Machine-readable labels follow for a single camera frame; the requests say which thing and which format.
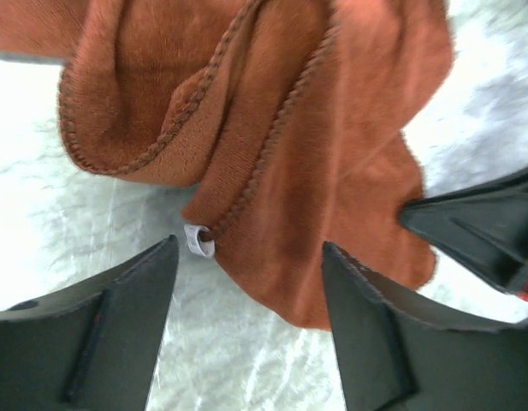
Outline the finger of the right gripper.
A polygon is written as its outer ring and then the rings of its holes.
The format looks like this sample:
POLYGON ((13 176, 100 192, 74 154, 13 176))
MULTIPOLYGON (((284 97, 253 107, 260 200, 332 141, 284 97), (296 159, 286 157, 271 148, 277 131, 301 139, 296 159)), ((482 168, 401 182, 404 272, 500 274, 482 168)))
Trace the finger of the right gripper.
POLYGON ((528 289, 528 167, 410 201, 399 222, 493 288, 509 294, 528 289))

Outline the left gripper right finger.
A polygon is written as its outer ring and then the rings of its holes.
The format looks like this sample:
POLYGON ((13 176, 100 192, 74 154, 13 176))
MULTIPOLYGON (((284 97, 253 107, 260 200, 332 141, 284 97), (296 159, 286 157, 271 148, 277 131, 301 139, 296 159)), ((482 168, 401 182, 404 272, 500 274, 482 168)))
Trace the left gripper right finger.
POLYGON ((528 410, 528 319, 428 299, 332 242, 323 282, 349 410, 528 410))

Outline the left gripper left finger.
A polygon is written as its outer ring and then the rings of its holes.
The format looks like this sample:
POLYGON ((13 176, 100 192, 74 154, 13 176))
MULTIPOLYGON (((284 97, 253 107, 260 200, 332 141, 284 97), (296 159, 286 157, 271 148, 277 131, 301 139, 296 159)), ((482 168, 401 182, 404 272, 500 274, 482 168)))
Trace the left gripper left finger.
POLYGON ((179 259, 174 236, 0 311, 0 410, 146 407, 179 259))

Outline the orange brown towel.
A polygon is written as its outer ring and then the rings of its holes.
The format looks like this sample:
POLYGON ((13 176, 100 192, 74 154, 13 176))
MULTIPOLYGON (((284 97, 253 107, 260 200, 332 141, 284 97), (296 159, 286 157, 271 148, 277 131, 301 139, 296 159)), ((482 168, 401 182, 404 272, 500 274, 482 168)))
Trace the orange brown towel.
POLYGON ((441 1, 0 1, 0 51, 65 60, 83 170, 197 188, 184 218, 289 323, 326 330, 322 246, 416 289, 397 223, 422 193, 402 129, 452 64, 441 1))

